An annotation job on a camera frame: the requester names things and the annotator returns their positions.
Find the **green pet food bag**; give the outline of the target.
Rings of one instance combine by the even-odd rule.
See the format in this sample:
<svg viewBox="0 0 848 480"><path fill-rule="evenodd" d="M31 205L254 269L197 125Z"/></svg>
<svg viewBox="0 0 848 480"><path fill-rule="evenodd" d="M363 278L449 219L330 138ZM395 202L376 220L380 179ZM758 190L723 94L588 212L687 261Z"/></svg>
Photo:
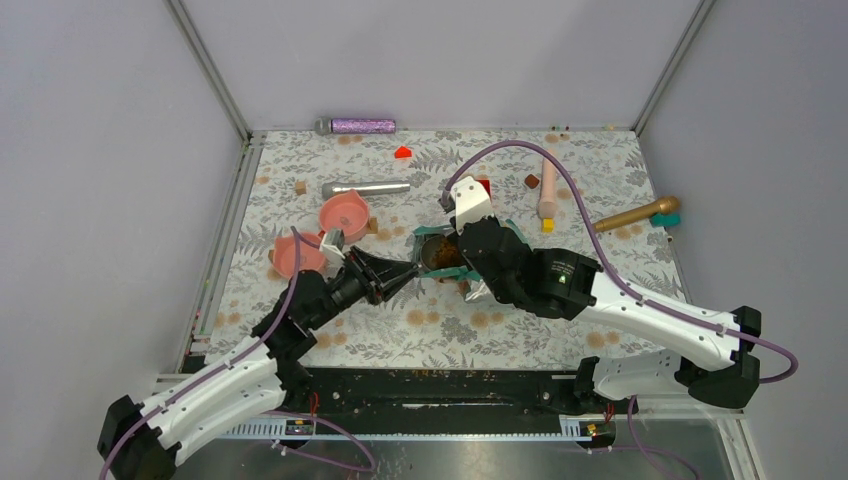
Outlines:
<svg viewBox="0 0 848 480"><path fill-rule="evenodd" d="M521 306L529 301L521 270L531 253L512 228L485 217L459 233L436 235L434 251L421 252L420 262L429 271L462 266L480 277L497 302Z"/></svg>

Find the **silver metal scoop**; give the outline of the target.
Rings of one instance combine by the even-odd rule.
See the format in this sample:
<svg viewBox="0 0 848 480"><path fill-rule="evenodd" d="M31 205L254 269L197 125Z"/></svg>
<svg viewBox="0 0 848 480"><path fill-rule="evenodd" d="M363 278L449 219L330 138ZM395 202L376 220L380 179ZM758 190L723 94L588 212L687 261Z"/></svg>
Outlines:
<svg viewBox="0 0 848 480"><path fill-rule="evenodd" d="M418 237L413 248L413 260L425 274L465 266L457 247L444 235Z"/></svg>

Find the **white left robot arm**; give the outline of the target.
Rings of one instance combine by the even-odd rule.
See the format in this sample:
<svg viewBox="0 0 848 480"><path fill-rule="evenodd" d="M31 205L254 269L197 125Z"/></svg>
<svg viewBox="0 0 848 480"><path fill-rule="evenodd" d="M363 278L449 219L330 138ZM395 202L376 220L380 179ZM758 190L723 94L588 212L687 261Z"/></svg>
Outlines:
<svg viewBox="0 0 848 480"><path fill-rule="evenodd" d="M365 301L380 305L417 277L409 261L358 247L335 277L298 268L272 310L230 352L143 401L129 396L108 408L97 442L100 478L169 479L201 446L244 420L282 407L296 411L312 395L301 358L315 330Z"/></svg>

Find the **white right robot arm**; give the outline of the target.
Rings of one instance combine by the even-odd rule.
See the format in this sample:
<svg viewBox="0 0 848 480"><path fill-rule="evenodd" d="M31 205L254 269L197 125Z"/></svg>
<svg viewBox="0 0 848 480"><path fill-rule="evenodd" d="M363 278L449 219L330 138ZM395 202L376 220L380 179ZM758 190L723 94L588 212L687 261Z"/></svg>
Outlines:
<svg viewBox="0 0 848 480"><path fill-rule="evenodd" d="M761 384L751 353L761 327L755 309L717 312L662 295L636 299L637 288L619 287L597 261L567 249L533 249L493 217L464 225L458 250L501 304L540 318L596 323L659 346L637 356L582 359L567 392L583 410L678 393L741 409Z"/></svg>

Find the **brown pet food kibble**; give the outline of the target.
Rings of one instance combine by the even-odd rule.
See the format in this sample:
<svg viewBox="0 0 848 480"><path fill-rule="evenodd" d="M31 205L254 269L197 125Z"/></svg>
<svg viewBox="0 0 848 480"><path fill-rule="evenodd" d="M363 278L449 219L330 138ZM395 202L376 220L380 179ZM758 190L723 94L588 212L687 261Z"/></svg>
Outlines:
<svg viewBox="0 0 848 480"><path fill-rule="evenodd" d="M430 238L421 249L422 262L431 271L462 267L457 247L445 237Z"/></svg>

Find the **pink double pet bowl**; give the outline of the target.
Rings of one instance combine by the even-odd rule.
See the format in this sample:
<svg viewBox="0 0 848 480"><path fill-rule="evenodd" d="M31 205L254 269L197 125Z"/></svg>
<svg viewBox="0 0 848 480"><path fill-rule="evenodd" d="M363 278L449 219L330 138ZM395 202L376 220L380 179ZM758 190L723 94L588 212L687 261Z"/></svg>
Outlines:
<svg viewBox="0 0 848 480"><path fill-rule="evenodd" d="M300 270L323 273L328 265L339 265L346 246L365 237L371 226L370 208L355 190L337 194L319 211L318 233L299 233L277 237L271 265L281 277L289 279Z"/></svg>

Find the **pink toy microphone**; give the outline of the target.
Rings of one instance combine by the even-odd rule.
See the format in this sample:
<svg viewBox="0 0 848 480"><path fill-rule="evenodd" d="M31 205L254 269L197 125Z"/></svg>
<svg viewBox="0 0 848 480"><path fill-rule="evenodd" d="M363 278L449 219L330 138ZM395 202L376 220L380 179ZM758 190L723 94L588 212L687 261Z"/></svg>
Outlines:
<svg viewBox="0 0 848 480"><path fill-rule="evenodd" d="M537 204L537 215L540 219L554 219L558 212L556 182L558 170L547 156L542 160L540 196Z"/></svg>

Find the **red toy block tray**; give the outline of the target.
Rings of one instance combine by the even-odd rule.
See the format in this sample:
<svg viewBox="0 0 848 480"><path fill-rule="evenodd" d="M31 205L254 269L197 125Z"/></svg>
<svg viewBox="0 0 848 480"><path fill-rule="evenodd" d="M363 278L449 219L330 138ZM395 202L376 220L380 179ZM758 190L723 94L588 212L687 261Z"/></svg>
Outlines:
<svg viewBox="0 0 848 480"><path fill-rule="evenodd" d="M484 191L488 196L491 196L491 185L488 179L480 179L479 183L482 185Z"/></svg>

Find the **brown cube block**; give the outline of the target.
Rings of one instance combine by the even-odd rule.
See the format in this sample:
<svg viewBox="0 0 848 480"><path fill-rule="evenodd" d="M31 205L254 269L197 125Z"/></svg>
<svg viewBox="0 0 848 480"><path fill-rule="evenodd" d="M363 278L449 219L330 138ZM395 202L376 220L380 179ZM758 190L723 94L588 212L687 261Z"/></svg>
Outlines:
<svg viewBox="0 0 848 480"><path fill-rule="evenodd" d="M530 189L535 189L540 184L540 179L535 175L527 175L524 179L525 185Z"/></svg>

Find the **silver toy microphone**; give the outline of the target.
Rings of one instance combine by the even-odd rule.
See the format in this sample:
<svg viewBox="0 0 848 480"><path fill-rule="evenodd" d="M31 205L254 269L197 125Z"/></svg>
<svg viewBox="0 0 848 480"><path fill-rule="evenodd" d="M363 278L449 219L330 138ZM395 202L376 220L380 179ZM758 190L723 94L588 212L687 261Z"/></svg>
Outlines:
<svg viewBox="0 0 848 480"><path fill-rule="evenodd" d="M411 184L404 181L374 181L374 182L328 182L322 185L322 198L327 200L334 196L355 191L360 196L375 196L408 192Z"/></svg>

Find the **floral patterned table mat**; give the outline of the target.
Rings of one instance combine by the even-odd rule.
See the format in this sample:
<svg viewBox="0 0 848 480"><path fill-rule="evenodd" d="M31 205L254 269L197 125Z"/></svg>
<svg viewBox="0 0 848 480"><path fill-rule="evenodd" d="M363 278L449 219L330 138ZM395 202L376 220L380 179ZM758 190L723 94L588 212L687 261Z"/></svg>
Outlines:
<svg viewBox="0 0 848 480"><path fill-rule="evenodd" d="M446 180L486 146L519 139L542 146L572 175L590 217L605 217L655 197L636 136L628 131L408 131L395 135L267 135L218 309L208 321L213 362L241 341L273 307L286 281L269 257L291 228L316 233L323 184L401 180L406 193L368 200L377 230L360 247L406 259L413 232L447 217L438 200ZM396 159L401 146L413 155ZM298 196L295 183L305 181ZM431 278L409 283L389 302L360 302L316 332L302 358L308 367L508 368L564 370L588 356L624 357L651 344L583 321L545 320L493 301L468 303L459 284Z"/></svg>

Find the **red house-shaped block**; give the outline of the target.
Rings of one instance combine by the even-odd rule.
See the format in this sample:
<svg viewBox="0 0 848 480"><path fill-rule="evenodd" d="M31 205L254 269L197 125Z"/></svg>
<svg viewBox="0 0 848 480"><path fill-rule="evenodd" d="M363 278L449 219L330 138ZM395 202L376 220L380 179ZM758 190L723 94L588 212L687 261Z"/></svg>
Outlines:
<svg viewBox="0 0 848 480"><path fill-rule="evenodd" d="M411 157L412 157L412 155L413 155L412 151L411 151L409 148L405 147L405 146L401 146L401 147L399 147L399 148L398 148L398 149L394 152L394 157L395 157L396 159L408 159L408 158L411 158Z"/></svg>

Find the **teal block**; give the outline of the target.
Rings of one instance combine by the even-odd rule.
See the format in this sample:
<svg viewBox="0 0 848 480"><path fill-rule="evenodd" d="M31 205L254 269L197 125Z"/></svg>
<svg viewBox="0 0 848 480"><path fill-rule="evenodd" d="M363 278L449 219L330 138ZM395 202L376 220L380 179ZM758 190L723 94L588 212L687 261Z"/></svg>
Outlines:
<svg viewBox="0 0 848 480"><path fill-rule="evenodd" d="M650 224L655 228L672 228L681 223L681 216L679 213L657 213L650 217Z"/></svg>

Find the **gold toy microphone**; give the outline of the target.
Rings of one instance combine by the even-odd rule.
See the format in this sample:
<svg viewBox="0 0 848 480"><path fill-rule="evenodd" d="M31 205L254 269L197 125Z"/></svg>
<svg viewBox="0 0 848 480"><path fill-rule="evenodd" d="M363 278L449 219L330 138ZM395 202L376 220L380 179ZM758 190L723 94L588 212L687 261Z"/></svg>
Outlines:
<svg viewBox="0 0 848 480"><path fill-rule="evenodd" d="M648 219L656 214L672 214L679 208L680 200L677 197L663 196L646 205L599 220L593 224L593 227L596 232L606 232Z"/></svg>

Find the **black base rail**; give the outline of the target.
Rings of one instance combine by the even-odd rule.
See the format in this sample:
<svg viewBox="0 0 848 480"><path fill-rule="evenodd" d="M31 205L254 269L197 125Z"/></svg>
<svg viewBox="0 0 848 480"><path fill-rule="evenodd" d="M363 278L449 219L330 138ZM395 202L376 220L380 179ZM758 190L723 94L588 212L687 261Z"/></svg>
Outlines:
<svg viewBox="0 0 848 480"><path fill-rule="evenodd" d="M609 421L628 409L574 371L306 367L296 378L278 412L354 435L554 434L561 417Z"/></svg>

